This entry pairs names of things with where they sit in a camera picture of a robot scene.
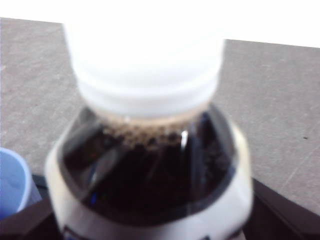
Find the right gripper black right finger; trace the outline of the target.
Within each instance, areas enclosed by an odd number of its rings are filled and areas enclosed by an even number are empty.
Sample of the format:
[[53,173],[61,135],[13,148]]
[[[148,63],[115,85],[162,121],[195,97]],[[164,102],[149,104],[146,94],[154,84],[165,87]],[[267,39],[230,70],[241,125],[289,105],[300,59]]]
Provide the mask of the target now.
[[320,216],[252,178],[253,205],[243,227],[247,240],[318,240]]

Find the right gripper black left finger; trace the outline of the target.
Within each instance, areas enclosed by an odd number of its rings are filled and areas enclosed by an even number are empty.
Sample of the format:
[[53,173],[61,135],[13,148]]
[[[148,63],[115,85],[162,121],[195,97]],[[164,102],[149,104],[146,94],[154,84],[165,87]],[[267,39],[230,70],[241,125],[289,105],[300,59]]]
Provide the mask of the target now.
[[51,201],[42,199],[0,221],[2,240],[61,240]]

